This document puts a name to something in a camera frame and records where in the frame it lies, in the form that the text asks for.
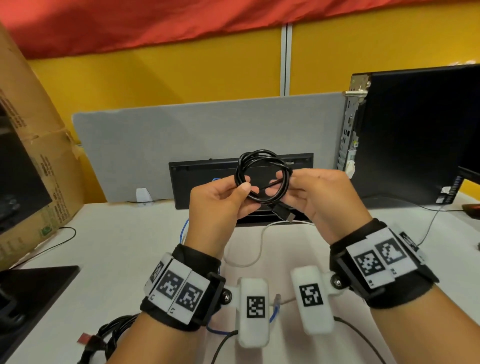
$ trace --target cardboard box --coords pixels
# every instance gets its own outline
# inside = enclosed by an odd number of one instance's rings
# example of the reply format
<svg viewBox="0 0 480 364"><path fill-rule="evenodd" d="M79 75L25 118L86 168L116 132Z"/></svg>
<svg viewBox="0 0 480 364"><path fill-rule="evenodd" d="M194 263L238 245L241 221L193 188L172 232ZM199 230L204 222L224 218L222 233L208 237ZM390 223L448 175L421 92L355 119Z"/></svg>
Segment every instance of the cardboard box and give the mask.
<svg viewBox="0 0 480 364"><path fill-rule="evenodd" d="M20 50L0 25L0 102L52 203L0 235L0 270L69 222L84 204L77 146Z"/></svg>

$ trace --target forearm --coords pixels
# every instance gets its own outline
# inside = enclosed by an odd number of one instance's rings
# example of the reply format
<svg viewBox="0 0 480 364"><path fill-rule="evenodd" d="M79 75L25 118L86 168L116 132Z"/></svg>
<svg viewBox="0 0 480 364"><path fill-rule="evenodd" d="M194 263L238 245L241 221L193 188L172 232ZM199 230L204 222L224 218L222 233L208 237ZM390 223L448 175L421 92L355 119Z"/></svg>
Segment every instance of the forearm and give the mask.
<svg viewBox="0 0 480 364"><path fill-rule="evenodd" d="M478 363L480 326L436 285L416 300L372 316L398 364Z"/></svg>
<svg viewBox="0 0 480 364"><path fill-rule="evenodd" d="M197 355L202 330L184 332L142 312L121 339L108 364L189 364Z"/></svg>

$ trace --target white desk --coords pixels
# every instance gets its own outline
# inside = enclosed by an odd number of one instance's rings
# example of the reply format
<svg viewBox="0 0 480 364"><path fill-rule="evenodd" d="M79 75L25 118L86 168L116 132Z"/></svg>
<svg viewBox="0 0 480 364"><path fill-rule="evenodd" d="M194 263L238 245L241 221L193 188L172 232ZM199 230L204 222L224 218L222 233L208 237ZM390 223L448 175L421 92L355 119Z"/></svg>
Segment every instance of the white desk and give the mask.
<svg viewBox="0 0 480 364"><path fill-rule="evenodd" d="M475 202L464 195L458 203ZM434 215L419 207L372 210L387 224L397 222L419 241ZM188 216L177 211L173 202L152 207L132 204L85 205L69 224L77 236L65 245L33 259L27 268L79 265L81 272L45 314L30 335L11 356L9 364L76 363L83 347L76 343L83 332L95 333L100 325L125 314L139 311L143 285L165 251L172 251ZM227 246L231 259L249 262L258 253L261 227L237 228ZM62 230L42 249L53 246L72 234ZM227 283L237 278L264 277L270 294L284 299L294 296L289 272L294 267L317 264L328 270L329 249L316 229L307 225L272 226L265 233L261 260L250 268L222 265ZM480 323L480 221L463 212L441 212L433 223L422 248L429 266L440 278L440 287L476 322ZM331 299L335 314L356 325L378 348L388 363L394 363L369 309L351 292ZM222 309L211 326L234 329L235 315ZM227 324L218 323L222 316ZM222 337L208 333L203 363L210 363ZM103 353L94 363L104 363ZM282 307L274 322L269 345L263 350L246 350L230 339L217 360L222 364L327 364L378 363L371 349L356 333L341 323L326 336L309 337L303 332L296 303Z"/></svg>

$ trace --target red curtain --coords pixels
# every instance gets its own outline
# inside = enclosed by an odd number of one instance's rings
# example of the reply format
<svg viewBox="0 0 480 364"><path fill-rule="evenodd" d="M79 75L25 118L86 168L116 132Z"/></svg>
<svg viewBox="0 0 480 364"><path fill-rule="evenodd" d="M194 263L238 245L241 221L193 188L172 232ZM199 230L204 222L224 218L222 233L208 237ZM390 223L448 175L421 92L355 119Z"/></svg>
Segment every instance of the red curtain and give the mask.
<svg viewBox="0 0 480 364"><path fill-rule="evenodd" d="M431 0L1 0L27 58L101 53Z"/></svg>

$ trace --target gray desk divider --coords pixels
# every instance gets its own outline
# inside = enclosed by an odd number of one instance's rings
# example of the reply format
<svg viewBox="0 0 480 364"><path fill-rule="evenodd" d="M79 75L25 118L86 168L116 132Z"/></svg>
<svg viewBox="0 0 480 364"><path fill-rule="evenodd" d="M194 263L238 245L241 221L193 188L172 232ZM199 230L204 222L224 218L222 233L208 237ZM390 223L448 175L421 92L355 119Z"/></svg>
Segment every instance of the gray desk divider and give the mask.
<svg viewBox="0 0 480 364"><path fill-rule="evenodd" d="M73 124L109 202L173 198L169 162L237 158L256 149L314 153L335 168L341 93L81 112Z"/></svg>

